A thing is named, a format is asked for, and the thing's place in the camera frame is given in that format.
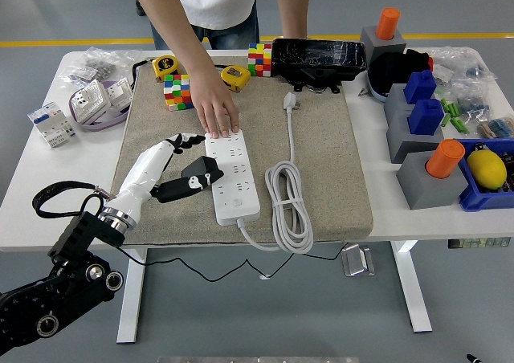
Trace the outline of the person's right hand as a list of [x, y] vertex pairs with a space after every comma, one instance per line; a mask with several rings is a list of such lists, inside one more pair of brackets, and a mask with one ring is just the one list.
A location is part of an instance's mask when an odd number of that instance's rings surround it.
[[239, 129], [239, 110], [214, 67], [191, 70], [190, 92], [198, 119], [213, 138], [228, 137]]

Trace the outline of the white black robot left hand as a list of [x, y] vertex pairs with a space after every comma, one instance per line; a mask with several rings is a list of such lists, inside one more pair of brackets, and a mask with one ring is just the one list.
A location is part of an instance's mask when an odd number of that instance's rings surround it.
[[193, 133], [179, 133], [146, 149], [137, 158], [124, 179], [118, 194], [106, 207], [119, 210], [137, 221], [142, 205], [151, 198], [150, 191], [161, 178], [174, 154], [201, 144], [206, 137]]

